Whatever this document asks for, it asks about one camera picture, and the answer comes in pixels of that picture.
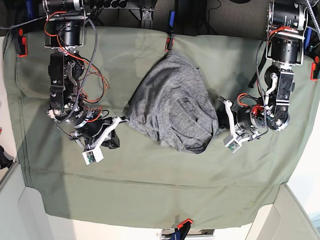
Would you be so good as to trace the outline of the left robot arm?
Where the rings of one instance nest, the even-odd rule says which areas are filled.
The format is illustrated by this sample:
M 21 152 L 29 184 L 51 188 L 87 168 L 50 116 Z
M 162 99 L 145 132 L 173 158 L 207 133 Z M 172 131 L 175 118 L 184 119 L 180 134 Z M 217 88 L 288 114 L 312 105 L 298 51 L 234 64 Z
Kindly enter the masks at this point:
M 236 98 L 239 109 L 220 97 L 224 110 L 219 119 L 229 130 L 224 145 L 230 149 L 259 139 L 268 131 L 283 131 L 290 120 L 290 96 L 294 90 L 294 66 L 304 61 L 305 32 L 311 18 L 316 33 L 320 27 L 313 7 L 316 0 L 272 0 L 268 4 L 263 56 L 256 57 L 255 75 L 249 87 L 257 84 L 259 97 L 241 93 Z

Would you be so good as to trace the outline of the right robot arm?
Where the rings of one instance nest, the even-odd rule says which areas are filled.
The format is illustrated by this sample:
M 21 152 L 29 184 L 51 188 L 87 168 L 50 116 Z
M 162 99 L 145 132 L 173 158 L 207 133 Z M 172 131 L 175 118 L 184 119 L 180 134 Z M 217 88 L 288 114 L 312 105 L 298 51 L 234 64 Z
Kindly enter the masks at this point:
M 90 75 L 100 77 L 102 93 L 109 88 L 106 78 L 93 64 L 79 54 L 78 47 L 85 40 L 85 26 L 95 28 L 90 15 L 86 13 L 82 0 L 44 0 L 46 13 L 44 24 L 45 47 L 53 49 L 48 65 L 50 78 L 48 116 L 55 121 L 57 129 L 66 123 L 74 128 L 68 133 L 71 141 L 83 144 L 84 149 L 93 149 L 101 139 L 102 147 L 117 149 L 120 140 L 114 129 L 107 128 L 115 124 L 115 118 L 104 116 L 98 104 L 102 98 L 90 100 L 84 91 L 85 82 Z

